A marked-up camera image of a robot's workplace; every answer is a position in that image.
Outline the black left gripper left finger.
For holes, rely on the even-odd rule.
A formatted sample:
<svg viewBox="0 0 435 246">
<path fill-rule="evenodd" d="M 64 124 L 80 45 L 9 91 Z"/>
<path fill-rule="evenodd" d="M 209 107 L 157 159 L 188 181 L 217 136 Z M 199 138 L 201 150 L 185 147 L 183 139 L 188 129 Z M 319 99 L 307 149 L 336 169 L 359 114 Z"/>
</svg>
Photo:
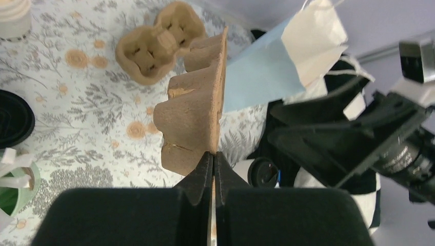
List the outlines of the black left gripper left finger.
<svg viewBox="0 0 435 246">
<path fill-rule="evenodd" d="M 210 245 L 213 155 L 205 152 L 175 187 L 181 192 L 177 245 Z"/>
</svg>

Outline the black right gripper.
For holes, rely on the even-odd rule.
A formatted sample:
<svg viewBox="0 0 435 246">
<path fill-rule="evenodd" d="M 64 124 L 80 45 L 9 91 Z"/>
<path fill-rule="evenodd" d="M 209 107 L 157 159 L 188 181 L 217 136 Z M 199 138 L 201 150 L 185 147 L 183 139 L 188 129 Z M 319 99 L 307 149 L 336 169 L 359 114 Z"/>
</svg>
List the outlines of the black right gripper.
<svg viewBox="0 0 435 246">
<path fill-rule="evenodd" d="M 323 97 L 275 105 L 270 115 L 289 126 L 344 121 L 344 109 L 368 83 L 357 76 Z M 434 203 L 434 134 L 421 126 L 433 112 L 434 104 L 375 93 L 362 116 L 336 123 L 335 130 L 279 128 L 267 141 L 288 158 L 283 164 L 301 167 L 328 188 L 375 189 L 376 171 L 408 189 L 411 201 Z"/>
</svg>

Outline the stack of black lids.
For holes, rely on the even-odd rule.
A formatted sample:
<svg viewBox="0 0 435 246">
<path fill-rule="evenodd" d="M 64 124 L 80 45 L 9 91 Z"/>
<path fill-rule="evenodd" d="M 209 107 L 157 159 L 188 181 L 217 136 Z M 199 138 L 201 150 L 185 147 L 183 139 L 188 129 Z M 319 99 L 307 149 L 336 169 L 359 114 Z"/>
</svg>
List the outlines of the stack of black lids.
<svg viewBox="0 0 435 246">
<path fill-rule="evenodd" d="M 1 90 L 1 149 L 25 141 L 35 127 L 35 116 L 28 103 L 18 95 Z"/>
</svg>

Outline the light blue paper bag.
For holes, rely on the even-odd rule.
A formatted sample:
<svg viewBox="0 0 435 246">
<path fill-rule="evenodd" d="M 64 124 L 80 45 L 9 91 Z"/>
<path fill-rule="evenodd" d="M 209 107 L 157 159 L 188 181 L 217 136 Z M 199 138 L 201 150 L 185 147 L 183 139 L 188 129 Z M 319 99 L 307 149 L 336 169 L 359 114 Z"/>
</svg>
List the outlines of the light blue paper bag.
<svg viewBox="0 0 435 246">
<path fill-rule="evenodd" d="M 324 77 L 347 49 L 347 33 L 331 1 L 306 1 L 226 68 L 223 111 L 326 95 Z"/>
</svg>

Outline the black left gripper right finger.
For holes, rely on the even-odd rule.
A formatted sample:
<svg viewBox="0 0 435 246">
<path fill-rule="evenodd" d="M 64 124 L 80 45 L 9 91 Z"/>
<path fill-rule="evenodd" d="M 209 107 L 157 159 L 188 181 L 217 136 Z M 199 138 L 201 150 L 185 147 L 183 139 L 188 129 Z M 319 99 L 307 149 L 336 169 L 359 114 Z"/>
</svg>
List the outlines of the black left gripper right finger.
<svg viewBox="0 0 435 246">
<path fill-rule="evenodd" d="M 216 235 L 218 245 L 249 245 L 248 224 L 253 221 L 249 184 L 233 169 L 222 152 L 214 156 Z"/>
</svg>

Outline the stack of white paper cups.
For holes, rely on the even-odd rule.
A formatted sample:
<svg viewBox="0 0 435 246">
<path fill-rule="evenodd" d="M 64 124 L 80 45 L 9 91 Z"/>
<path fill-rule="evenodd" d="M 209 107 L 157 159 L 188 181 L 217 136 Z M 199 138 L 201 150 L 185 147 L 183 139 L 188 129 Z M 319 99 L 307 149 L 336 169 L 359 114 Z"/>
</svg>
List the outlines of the stack of white paper cups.
<svg viewBox="0 0 435 246">
<path fill-rule="evenodd" d="M 32 27 L 30 0 L 1 1 L 1 41 L 19 42 Z"/>
</svg>

